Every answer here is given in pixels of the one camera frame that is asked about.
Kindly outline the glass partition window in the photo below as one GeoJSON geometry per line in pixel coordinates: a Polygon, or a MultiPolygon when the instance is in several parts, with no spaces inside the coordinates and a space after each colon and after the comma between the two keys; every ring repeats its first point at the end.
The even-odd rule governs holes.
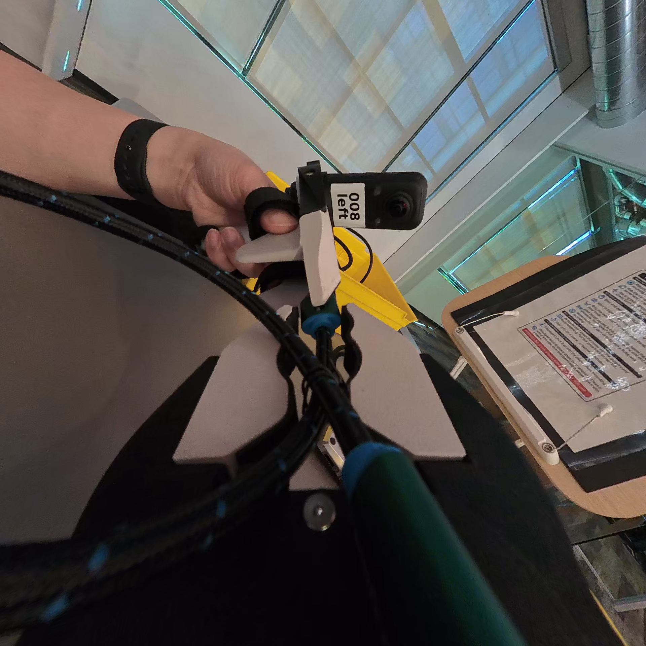
{"type": "Polygon", "coordinates": [[[429,191],[555,75],[540,1],[168,1],[343,171],[429,191]]]}

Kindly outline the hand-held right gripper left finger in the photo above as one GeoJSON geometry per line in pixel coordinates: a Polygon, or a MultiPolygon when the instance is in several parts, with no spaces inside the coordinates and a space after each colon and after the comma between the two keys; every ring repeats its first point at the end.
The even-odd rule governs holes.
{"type": "Polygon", "coordinates": [[[279,369],[280,344],[260,323],[218,358],[174,462],[255,462],[297,424],[294,387],[279,369]]]}

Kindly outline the instruction sign stand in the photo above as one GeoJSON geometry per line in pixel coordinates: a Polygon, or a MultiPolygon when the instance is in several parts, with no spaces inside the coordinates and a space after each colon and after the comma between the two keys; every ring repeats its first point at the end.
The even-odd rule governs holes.
{"type": "Polygon", "coordinates": [[[598,515],[645,515],[644,236],[530,262],[441,320],[551,484],[598,515]]]}

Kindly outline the person's left forearm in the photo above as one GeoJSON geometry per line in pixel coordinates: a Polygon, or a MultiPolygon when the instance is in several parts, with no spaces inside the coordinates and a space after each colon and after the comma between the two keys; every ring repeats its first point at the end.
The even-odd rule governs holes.
{"type": "Polygon", "coordinates": [[[114,157],[137,116],[1,52],[1,170],[51,189],[129,199],[114,157]]]}

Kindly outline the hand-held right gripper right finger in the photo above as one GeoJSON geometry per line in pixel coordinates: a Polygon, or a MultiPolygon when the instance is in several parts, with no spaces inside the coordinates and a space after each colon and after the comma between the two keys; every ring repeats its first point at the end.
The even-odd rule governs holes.
{"type": "Polygon", "coordinates": [[[363,423],[416,459],[463,459],[466,451],[416,346],[359,306],[344,311],[344,371],[363,423]]]}

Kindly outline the person's left hand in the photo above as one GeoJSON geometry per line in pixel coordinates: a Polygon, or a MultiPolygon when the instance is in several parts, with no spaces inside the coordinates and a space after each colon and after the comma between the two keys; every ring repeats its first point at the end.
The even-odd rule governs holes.
{"type": "Polygon", "coordinates": [[[146,173],[154,197],[163,205],[189,211],[207,226],[204,249],[221,270],[258,277],[266,263],[242,263],[244,204],[256,189],[274,187],[262,169],[237,148],[204,134],[166,126],[147,144],[146,173]]]}

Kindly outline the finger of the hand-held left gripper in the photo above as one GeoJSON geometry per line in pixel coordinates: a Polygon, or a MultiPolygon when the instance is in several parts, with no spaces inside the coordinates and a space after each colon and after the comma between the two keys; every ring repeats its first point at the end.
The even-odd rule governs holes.
{"type": "Polygon", "coordinates": [[[299,228],[310,300],[323,306],[340,284],[333,227],[327,213],[314,211],[300,217],[299,228]]]}

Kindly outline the round silver ventilation duct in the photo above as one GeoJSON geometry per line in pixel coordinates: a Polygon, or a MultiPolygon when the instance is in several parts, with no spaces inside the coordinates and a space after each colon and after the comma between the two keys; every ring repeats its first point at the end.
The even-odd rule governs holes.
{"type": "Polygon", "coordinates": [[[595,119],[604,129],[645,110],[645,2],[586,1],[595,119]]]}

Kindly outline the black wristband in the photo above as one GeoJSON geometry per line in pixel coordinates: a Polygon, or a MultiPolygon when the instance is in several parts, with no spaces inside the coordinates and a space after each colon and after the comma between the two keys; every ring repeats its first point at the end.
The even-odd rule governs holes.
{"type": "Polygon", "coordinates": [[[123,130],[114,156],[114,171],[120,189],[149,206],[162,204],[154,197],[147,176],[147,145],[151,137],[166,126],[151,119],[133,121],[123,130]]]}

